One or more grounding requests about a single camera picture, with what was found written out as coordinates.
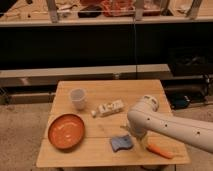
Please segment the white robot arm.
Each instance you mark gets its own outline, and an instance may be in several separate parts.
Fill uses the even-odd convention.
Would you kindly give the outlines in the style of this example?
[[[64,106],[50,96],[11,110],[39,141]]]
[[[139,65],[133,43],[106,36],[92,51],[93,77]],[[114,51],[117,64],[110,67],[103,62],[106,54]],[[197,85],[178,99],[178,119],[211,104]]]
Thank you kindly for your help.
[[[144,95],[129,109],[127,119],[135,137],[142,138],[151,130],[213,154],[212,122],[162,114],[158,108],[155,97]]]

